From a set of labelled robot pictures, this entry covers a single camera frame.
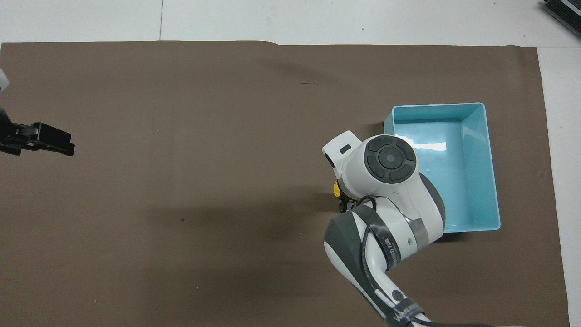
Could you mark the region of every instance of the brown mat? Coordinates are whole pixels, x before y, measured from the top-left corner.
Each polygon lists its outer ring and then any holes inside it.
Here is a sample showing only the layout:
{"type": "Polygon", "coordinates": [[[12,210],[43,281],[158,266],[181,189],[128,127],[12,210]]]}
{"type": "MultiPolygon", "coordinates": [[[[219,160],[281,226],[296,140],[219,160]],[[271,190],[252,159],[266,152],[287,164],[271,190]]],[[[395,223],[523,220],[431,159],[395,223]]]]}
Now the brown mat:
{"type": "Polygon", "coordinates": [[[2,326],[382,326],[325,255],[321,146],[475,101],[503,225],[390,275],[434,321],[568,325],[534,48],[3,44],[0,66],[11,119],[77,146],[0,158],[2,326]]]}

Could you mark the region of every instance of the white tabletop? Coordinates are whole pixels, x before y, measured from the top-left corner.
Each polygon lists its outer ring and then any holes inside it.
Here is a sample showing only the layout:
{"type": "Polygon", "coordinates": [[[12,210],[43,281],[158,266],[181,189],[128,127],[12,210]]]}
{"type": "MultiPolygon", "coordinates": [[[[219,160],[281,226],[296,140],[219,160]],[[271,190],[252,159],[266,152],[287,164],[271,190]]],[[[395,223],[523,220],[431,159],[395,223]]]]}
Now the white tabletop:
{"type": "Polygon", "coordinates": [[[581,40],[536,0],[0,0],[0,42],[260,40],[538,47],[572,326],[581,325],[581,40]]]}

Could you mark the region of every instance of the blue plastic bin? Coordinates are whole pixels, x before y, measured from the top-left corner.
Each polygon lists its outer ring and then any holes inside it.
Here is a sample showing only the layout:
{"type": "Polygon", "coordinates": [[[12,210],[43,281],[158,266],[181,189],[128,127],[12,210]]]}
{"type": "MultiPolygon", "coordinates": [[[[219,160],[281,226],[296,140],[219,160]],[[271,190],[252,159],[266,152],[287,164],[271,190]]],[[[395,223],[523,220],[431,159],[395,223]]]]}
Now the blue plastic bin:
{"type": "Polygon", "coordinates": [[[414,148],[446,206],[445,233],[500,228],[483,104],[395,106],[383,128],[414,148]]]}

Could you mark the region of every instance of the black ribbed object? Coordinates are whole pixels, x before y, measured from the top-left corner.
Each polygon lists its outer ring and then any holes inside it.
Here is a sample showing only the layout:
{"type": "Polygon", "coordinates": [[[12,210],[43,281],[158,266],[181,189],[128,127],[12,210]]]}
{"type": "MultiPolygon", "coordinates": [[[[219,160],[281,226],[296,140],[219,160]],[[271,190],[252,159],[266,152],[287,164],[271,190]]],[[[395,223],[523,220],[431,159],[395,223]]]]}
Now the black ribbed object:
{"type": "Polygon", "coordinates": [[[543,9],[581,38],[581,0],[545,0],[543,9]]]}

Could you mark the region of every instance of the round center button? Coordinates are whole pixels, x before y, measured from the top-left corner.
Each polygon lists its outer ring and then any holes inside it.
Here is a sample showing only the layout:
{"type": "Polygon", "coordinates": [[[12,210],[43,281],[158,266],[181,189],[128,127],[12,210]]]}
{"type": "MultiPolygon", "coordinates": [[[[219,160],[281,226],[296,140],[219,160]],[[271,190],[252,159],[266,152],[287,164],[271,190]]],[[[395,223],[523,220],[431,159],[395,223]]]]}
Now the round center button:
{"type": "Polygon", "coordinates": [[[397,169],[403,159],[403,151],[397,147],[387,147],[379,152],[379,163],[387,169],[397,169]]]}

